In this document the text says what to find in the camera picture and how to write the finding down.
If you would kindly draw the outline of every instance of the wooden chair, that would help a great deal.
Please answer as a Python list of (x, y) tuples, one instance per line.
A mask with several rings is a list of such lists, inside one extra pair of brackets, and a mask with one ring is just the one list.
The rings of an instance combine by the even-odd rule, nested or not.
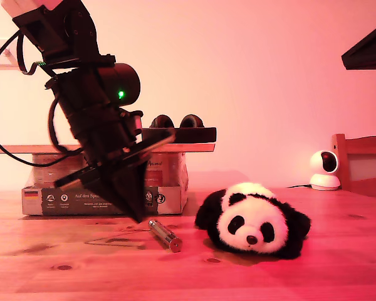
[(349, 157), (351, 155), (376, 155), (376, 136), (346, 139), (345, 134), (335, 134), (332, 137), (333, 152), (339, 160), (337, 176), (343, 190), (376, 197), (376, 177), (351, 180)]

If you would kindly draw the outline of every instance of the wooden board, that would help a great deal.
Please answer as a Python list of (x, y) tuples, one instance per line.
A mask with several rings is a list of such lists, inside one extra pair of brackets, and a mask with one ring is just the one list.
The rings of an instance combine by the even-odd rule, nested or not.
[(295, 260), (215, 249), (194, 215), (160, 216), (183, 241), (166, 250), (147, 221), (21, 214), (0, 193), (0, 300), (376, 300), (376, 199), (348, 191), (272, 189), (306, 213), (311, 231)]
[[(64, 145), (73, 151), (80, 145)], [(213, 152), (215, 143), (195, 143), (195, 144), (166, 144), (152, 152)], [(52, 145), (4, 145), (6, 150), (12, 154), (57, 154), (58, 151)]]
[(345, 146), (348, 155), (375, 155), (376, 154), (376, 136), (362, 137), (356, 139), (346, 139)]

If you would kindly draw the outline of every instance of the robotic arm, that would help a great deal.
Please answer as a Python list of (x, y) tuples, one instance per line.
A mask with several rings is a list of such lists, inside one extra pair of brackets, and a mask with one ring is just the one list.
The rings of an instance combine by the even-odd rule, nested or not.
[[(84, 187), (141, 222), (145, 216), (144, 176), (152, 149), (173, 142), (167, 129), (137, 143), (141, 111), (122, 106), (134, 103), (140, 94), (135, 70), (115, 63), (113, 55), (99, 54), (95, 25), (81, 0), (2, 0), (3, 8), (20, 29), (17, 57), (23, 64), (23, 36), (42, 54), (40, 66), (51, 78), (46, 83), (63, 110), (81, 149), (69, 151), (59, 145), (49, 121), (50, 138), (62, 153), (83, 152), (88, 167), (56, 181), (56, 187)], [(73, 68), (55, 73), (58, 68)], [(33, 74), (23, 70), (24, 74)]]

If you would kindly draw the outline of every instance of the panda nose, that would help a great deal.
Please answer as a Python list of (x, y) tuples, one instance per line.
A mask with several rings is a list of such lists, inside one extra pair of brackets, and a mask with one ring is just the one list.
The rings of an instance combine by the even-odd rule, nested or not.
[(255, 237), (255, 236), (252, 236), (252, 235), (248, 235), (246, 237), (246, 241), (250, 244), (250, 245), (254, 245), (258, 242), (258, 239)]

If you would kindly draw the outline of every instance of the black cable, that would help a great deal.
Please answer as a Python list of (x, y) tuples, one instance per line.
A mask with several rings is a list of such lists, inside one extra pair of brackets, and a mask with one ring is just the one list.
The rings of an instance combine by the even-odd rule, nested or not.
[(49, 109), (48, 129), (49, 129), (50, 140), (51, 140), (51, 143), (53, 144), (53, 146), (58, 151), (60, 151), (64, 154), (67, 154), (69, 156), (75, 156), (75, 155), (79, 154), (80, 152), (82, 152), (81, 147), (76, 149), (76, 150), (69, 150), (65, 146), (62, 146), (58, 143), (56, 130), (55, 130), (55, 124), (53, 122), (53, 120), (55, 118), (55, 110), (56, 110), (56, 106), (58, 104), (58, 99), (59, 99), (59, 96), (57, 95), (56, 98), (51, 103), (51, 106), (50, 106), (50, 109)]
[[(16, 33), (14, 33), (14, 34), (12, 35), (12, 37), (10, 37), (10, 39), (8, 39), (7, 42), (5, 42), (5, 43), (2, 45), (2, 47), (0, 48), (0, 54), (1, 54), (1, 53), (7, 48), (7, 46), (10, 45), (10, 43), (11, 43), (12, 41), (14, 41), (15, 38), (16, 38), (17, 36), (19, 36), (20, 34), (22, 34), (20, 30), (18, 30)], [(19, 158), (19, 157), (14, 156), (12, 153), (10, 153), (8, 150), (6, 150), (1, 144), (0, 144), (0, 149), (1, 149), (5, 154), (7, 154), (7, 155), (9, 155), (10, 157), (12, 157), (13, 159), (15, 159), (15, 160), (17, 160), (17, 161), (19, 161), (19, 162), (22, 162), (22, 163), (24, 163), (24, 164), (27, 164), (27, 165), (29, 165), (29, 166), (33, 166), (33, 167), (48, 167), (48, 166), (52, 166), (52, 165), (55, 165), (56, 163), (59, 163), (60, 161), (66, 159), (67, 157), (70, 156), (70, 155), (67, 154), (67, 155), (65, 155), (65, 156), (62, 157), (62, 158), (59, 158), (59, 159), (57, 159), (57, 160), (54, 160), (53, 162), (46, 163), (46, 164), (37, 164), (37, 163), (32, 163), (32, 162), (25, 161), (25, 160), (23, 160), (23, 159), (21, 159), (21, 158)]]
[(312, 188), (312, 185), (311, 184), (294, 185), (294, 186), (290, 186), (290, 187), (287, 187), (287, 188), (294, 188), (294, 187), (308, 187), (308, 188)]
[(25, 62), (24, 62), (24, 34), (21, 32), (18, 34), (18, 40), (17, 40), (17, 62), (18, 67), (21, 70), (21, 72), (25, 75), (33, 75), (36, 71), (36, 68), (39, 66), (43, 69), (44, 72), (46, 72), (50, 77), (54, 77), (56, 73), (48, 68), (46, 66), (46, 63), (43, 61), (36, 61), (32, 64), (29, 71), (26, 70)]

